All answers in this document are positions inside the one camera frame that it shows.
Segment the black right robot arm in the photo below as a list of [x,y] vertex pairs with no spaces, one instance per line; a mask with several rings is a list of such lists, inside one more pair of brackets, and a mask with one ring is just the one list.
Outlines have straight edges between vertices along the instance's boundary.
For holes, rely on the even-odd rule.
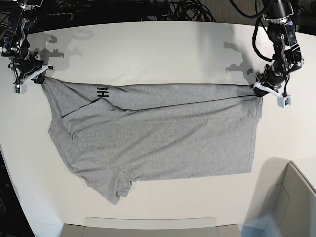
[[8,13],[8,23],[0,41],[1,55],[10,59],[8,67],[15,76],[15,85],[22,85],[49,68],[29,48],[27,36],[35,25],[42,0],[2,0],[0,11]]

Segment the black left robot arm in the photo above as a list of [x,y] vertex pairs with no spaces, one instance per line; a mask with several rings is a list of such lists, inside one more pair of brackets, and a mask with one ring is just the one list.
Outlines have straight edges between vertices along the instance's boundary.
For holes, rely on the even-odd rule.
[[[266,64],[264,71],[256,76],[252,88],[258,97],[274,92],[286,97],[290,73],[300,69],[304,63],[291,20],[293,8],[288,0],[264,0],[262,3],[263,9],[255,23],[252,46],[255,53],[270,64]],[[256,47],[256,37],[262,20],[268,22],[267,35],[274,48],[271,58],[263,56]]]

